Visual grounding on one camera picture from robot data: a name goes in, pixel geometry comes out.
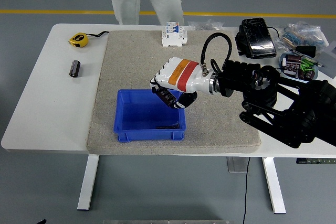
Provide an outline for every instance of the gray floor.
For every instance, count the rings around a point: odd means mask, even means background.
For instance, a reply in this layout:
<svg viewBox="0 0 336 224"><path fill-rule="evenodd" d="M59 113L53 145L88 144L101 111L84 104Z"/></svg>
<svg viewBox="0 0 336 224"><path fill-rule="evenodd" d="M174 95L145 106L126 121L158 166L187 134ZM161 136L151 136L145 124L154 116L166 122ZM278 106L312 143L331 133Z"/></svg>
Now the gray floor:
<svg viewBox="0 0 336 224"><path fill-rule="evenodd" d="M335 14L334 0L183 0L185 12ZM111 10L110 0L0 0L0 9ZM142 10L152 10L147 0ZM186 16L238 26L246 17ZM336 40L336 20L265 18L269 26L304 20ZM0 138L54 24L116 24L111 15L0 14ZM155 16L140 24L157 25ZM101 156L90 211L77 211L87 156L9 153L0 148L0 223L102 223L105 219L233 220L242 223L245 175L226 158ZM274 215L260 158L248 175L246 223L334 223L336 170L275 160L287 214Z"/></svg>

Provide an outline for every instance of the yellow tape measure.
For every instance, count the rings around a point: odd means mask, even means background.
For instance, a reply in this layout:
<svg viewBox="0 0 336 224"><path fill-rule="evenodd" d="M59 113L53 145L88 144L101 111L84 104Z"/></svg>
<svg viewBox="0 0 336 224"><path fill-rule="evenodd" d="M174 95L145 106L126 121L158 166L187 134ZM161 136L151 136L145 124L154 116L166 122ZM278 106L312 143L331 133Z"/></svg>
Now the yellow tape measure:
<svg viewBox="0 0 336 224"><path fill-rule="evenodd" d="M89 38L84 33L77 33L69 39L69 43L74 47L84 47L89 43Z"/></svg>
<svg viewBox="0 0 336 224"><path fill-rule="evenodd" d="M99 38L100 36L102 36L105 33L108 34L109 32L108 31L102 31L99 34L77 33L69 39L69 43L70 43L70 45L72 45L74 47L84 47L89 43L88 35Z"/></svg>

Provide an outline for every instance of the electronic components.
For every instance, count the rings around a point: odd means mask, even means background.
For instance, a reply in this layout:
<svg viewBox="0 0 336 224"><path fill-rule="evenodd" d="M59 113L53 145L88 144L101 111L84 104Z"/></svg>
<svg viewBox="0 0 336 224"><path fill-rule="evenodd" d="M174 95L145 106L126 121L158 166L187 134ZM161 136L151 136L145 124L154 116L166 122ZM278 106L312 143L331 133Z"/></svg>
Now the electronic components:
<svg viewBox="0 0 336 224"><path fill-rule="evenodd" d="M178 24L178 22L167 22L167 26L162 30L162 46L182 47L183 44L187 43L187 31Z"/></svg>
<svg viewBox="0 0 336 224"><path fill-rule="evenodd" d="M279 67L281 72L290 78L311 81L317 77L317 64L313 60L302 56L283 54L280 57Z"/></svg>
<svg viewBox="0 0 336 224"><path fill-rule="evenodd" d="M71 65L69 75L71 77L77 77L79 73L79 68L80 68L80 62L78 60L74 60Z"/></svg>

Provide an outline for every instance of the black capacitor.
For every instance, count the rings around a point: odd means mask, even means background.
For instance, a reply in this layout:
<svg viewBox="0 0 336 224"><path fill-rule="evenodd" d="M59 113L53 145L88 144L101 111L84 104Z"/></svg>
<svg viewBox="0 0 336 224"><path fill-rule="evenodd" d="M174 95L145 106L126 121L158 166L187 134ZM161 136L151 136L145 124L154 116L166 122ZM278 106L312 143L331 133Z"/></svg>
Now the black capacitor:
<svg viewBox="0 0 336 224"><path fill-rule="evenodd" d="M159 87L155 93L168 107L171 107L176 102L176 97L166 88Z"/></svg>
<svg viewBox="0 0 336 224"><path fill-rule="evenodd" d="M304 75L305 75L305 72L301 68L299 68L297 70L297 79L304 80Z"/></svg>
<svg viewBox="0 0 336 224"><path fill-rule="evenodd" d="M286 58L288 61L291 61L291 62L298 62L298 63L301 62L301 57L297 55L287 55Z"/></svg>
<svg viewBox="0 0 336 224"><path fill-rule="evenodd" d="M312 71L312 70L309 70L304 75L305 75L305 80L306 81L311 81L315 76L315 72Z"/></svg>
<svg viewBox="0 0 336 224"><path fill-rule="evenodd" d="M79 68L80 68L80 62L78 60L74 60L71 65L69 75L71 77L77 77L79 73Z"/></svg>

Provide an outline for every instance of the black wire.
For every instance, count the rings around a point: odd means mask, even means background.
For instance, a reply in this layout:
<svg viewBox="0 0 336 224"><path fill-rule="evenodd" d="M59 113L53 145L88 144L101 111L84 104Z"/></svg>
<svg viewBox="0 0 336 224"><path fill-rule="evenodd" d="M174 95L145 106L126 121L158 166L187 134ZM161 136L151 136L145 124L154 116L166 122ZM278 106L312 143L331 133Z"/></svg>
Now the black wire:
<svg viewBox="0 0 336 224"><path fill-rule="evenodd" d="M278 32L277 29L275 29L274 27L271 27L271 26L268 26L267 28L272 28L272 29L274 29L274 30L277 32L278 38L280 38L280 36L279 36L279 32Z"/></svg>
<svg viewBox="0 0 336 224"><path fill-rule="evenodd" d="M245 224L245 217L246 217L247 174L248 174L248 166L250 165L250 160L251 160L251 157L248 158L247 168L246 168L246 179L245 179L245 211L244 211L243 224Z"/></svg>
<svg viewBox="0 0 336 224"><path fill-rule="evenodd" d="M105 33L109 33L108 31L102 31L101 33L99 33L99 34L87 34L87 35L90 35L90 36L95 36L95 37L100 37L100 36L102 36L103 34L105 34Z"/></svg>
<svg viewBox="0 0 336 224"><path fill-rule="evenodd" d="M205 51L206 51L206 48L207 46L209 45L210 41L218 36L221 36L223 37L224 39L226 39L228 45L229 45L229 50L227 52L227 56L226 56L226 59L224 61L224 64L222 66L222 69L224 69L225 65L226 65L226 62L229 60L230 56L231 56L231 52L232 52L232 42L229 38L229 36L227 36L226 34L223 34L223 33L214 33L214 34L211 34L205 41L204 43L204 46L203 46L203 49L202 49L202 54L201 54L201 64L204 64L204 60L205 60ZM217 66L217 69L215 70L216 73L217 71L219 70L219 67L216 63L216 61L214 59L212 59L212 63L211 63L211 66Z"/></svg>
<svg viewBox="0 0 336 224"><path fill-rule="evenodd" d="M216 72L216 74L219 74L221 72L221 69L219 68L217 62L214 59L211 59L210 63L211 63L211 67Z"/></svg>
<svg viewBox="0 0 336 224"><path fill-rule="evenodd" d="M46 219L43 219L43 220L40 220L38 223L36 223L36 224L45 224L47 222L47 220Z"/></svg>

